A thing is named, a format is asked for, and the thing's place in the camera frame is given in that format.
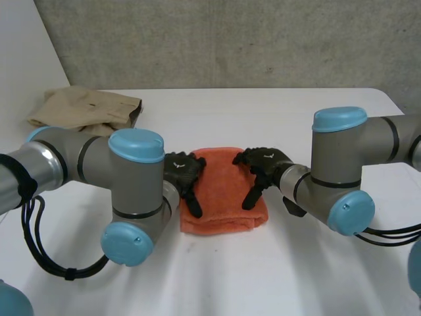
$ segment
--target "white table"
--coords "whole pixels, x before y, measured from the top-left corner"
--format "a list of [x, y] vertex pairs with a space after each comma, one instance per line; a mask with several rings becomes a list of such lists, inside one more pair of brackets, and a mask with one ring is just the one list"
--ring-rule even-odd
[[[369, 116], [401, 114], [386, 94], [371, 89], [119, 92], [143, 99], [137, 127], [161, 134], [167, 152], [274, 146], [305, 165], [315, 111], [356, 105]], [[376, 202], [373, 226], [421, 222], [421, 176], [406, 165], [365, 167], [362, 188]], [[43, 196], [47, 252], [67, 267], [96, 261], [99, 237], [111, 219], [109, 192], [69, 183]], [[176, 213], [144, 264], [109, 263], [98, 275], [74, 282], [37, 266], [24, 243], [20, 211], [12, 211], [0, 225], [0, 277], [26, 293], [37, 316], [419, 315], [406, 277], [410, 246], [379, 248], [340, 236], [311, 215], [293, 217], [277, 189], [264, 198], [269, 221], [253, 231], [182, 234]]]

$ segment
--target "black cable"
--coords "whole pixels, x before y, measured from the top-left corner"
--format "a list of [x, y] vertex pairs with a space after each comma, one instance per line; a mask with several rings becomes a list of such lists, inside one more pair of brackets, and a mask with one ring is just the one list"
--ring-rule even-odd
[[369, 234], [405, 234], [408, 232], [414, 232], [416, 230], [421, 230], [421, 224], [417, 224], [414, 226], [409, 226], [405, 228], [400, 229], [390, 229], [390, 230], [379, 230], [379, 229], [373, 229], [373, 228], [366, 228], [364, 232], [367, 232]]
[[[34, 242], [34, 238], [32, 237], [31, 227], [30, 227], [30, 220], [34, 213], [34, 209], [36, 206], [36, 201], [39, 202], [39, 209], [37, 212], [36, 220], [35, 220], [35, 239], [36, 243]], [[22, 229], [24, 231], [24, 238], [26, 244], [28, 245], [29, 250], [31, 251], [32, 256], [37, 261], [38, 265], [46, 272], [55, 275], [57, 277], [65, 278], [66, 280], [74, 280], [76, 278], [88, 278], [95, 274], [97, 274], [103, 267], [107, 264], [108, 258], [104, 255], [100, 260], [98, 260], [93, 265], [85, 268], [85, 269], [65, 269], [55, 263], [45, 251], [44, 247], [42, 246], [41, 242], [41, 235], [39, 233], [39, 226], [41, 224], [41, 216], [45, 209], [45, 200], [41, 196], [36, 196], [35, 198], [31, 199], [30, 201], [24, 203], [22, 205], [22, 213], [21, 213], [21, 224]]]
[[398, 246], [404, 246], [408, 245], [412, 242], [415, 242], [419, 239], [420, 235], [417, 235], [413, 238], [410, 238], [408, 240], [404, 240], [402, 242], [376, 242], [374, 240], [370, 240], [368, 238], [365, 238], [359, 234], [355, 235], [357, 238], [360, 238], [361, 240], [364, 240], [365, 242], [368, 242], [369, 244], [376, 245], [376, 246], [382, 246], [382, 247], [398, 247]]

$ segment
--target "orange towel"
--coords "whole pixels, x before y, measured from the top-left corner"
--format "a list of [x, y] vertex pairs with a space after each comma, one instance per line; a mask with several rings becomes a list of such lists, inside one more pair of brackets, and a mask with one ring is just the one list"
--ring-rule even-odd
[[211, 235], [224, 232], [241, 232], [260, 226], [268, 220], [268, 209], [262, 198], [246, 211], [241, 204], [255, 176], [244, 166], [233, 165], [232, 160], [240, 148], [204, 148], [194, 154], [206, 159], [206, 167], [195, 184], [195, 195], [203, 216], [191, 216], [184, 200], [180, 204], [181, 231]]

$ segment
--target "black band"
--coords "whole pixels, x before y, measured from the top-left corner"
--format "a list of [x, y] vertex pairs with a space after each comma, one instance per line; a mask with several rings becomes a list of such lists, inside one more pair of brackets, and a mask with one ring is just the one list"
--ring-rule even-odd
[[78, 157], [78, 164], [76, 165], [76, 168], [78, 170], [78, 176], [82, 182], [87, 183], [85, 175], [84, 175], [84, 158], [85, 154], [87, 152], [87, 149], [89, 146], [98, 139], [99, 136], [94, 136], [87, 140], [87, 142], [82, 146], [82, 149], [80, 150], [79, 157]]
[[123, 219], [146, 219], [147, 217], [151, 217], [155, 214], [158, 214], [162, 209], [162, 204], [157, 209], [154, 209], [153, 211], [150, 211], [148, 213], [141, 213], [141, 214], [127, 214], [127, 213], [121, 213], [117, 211], [114, 207], [112, 208], [112, 212], [115, 215], [118, 215], [119, 217], [122, 217]]
[[59, 160], [61, 169], [63, 170], [63, 182], [61, 185], [67, 183], [68, 169], [67, 169], [66, 161], [64, 160], [61, 153], [53, 145], [51, 145], [49, 142], [46, 142], [45, 140], [33, 140], [33, 142], [38, 142], [40, 144], [43, 144], [46, 148], [50, 149], [54, 153], [54, 156]]
[[68, 268], [66, 270], [66, 273], [64, 274], [64, 279], [66, 281], [73, 281], [73, 280], [75, 280], [76, 279], [76, 272], [77, 271], [78, 270], [75, 269], [75, 268]]
[[411, 167], [414, 167], [414, 165], [412, 164], [412, 158], [414, 157], [414, 152], [415, 152], [415, 148], [418, 145], [418, 143], [421, 141], [421, 135], [419, 135], [417, 138], [415, 138], [415, 141], [412, 143], [412, 145], [409, 148], [409, 152], [408, 152], [408, 164]]
[[5, 166], [16, 178], [20, 203], [15, 208], [21, 207], [32, 199], [38, 189], [38, 183], [30, 176], [25, 167], [11, 156], [0, 154], [0, 165]]
[[388, 117], [382, 117], [388, 123], [390, 126], [390, 129], [392, 130], [393, 134], [393, 148], [392, 152], [390, 153], [389, 158], [387, 159], [386, 163], [390, 163], [394, 158], [396, 157], [397, 151], [399, 150], [399, 135], [397, 133], [396, 125], [391, 121]]
[[355, 182], [335, 183], [335, 182], [324, 182], [311, 176], [311, 180], [315, 184], [318, 184], [319, 186], [324, 186], [326, 188], [333, 188], [333, 189], [350, 189], [350, 188], [355, 188], [356, 186], [361, 185], [361, 179]]
[[170, 210], [170, 217], [171, 217], [172, 216], [171, 204], [170, 204], [170, 202], [168, 201], [168, 199], [166, 197], [163, 196], [162, 199], [164, 200], [165, 204], [167, 204], [168, 209]]
[[302, 176], [301, 176], [301, 178], [300, 179], [298, 179], [298, 181], [295, 183], [295, 186], [294, 186], [294, 192], [293, 192], [293, 197], [294, 197], [294, 201], [296, 202], [296, 203], [298, 203], [297, 202], [297, 192], [298, 192], [298, 187], [299, 187], [299, 185], [300, 185], [300, 183], [307, 177], [307, 176], [309, 176], [310, 175], [310, 173], [308, 172], [308, 173], [305, 173], [305, 174], [303, 174]]

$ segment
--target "beige cloth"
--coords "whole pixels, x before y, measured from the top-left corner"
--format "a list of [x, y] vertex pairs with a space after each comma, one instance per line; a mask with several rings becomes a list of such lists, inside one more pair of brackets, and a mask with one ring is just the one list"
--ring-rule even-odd
[[98, 136], [133, 127], [141, 99], [79, 86], [47, 90], [44, 106], [28, 117], [35, 126], [59, 126]]

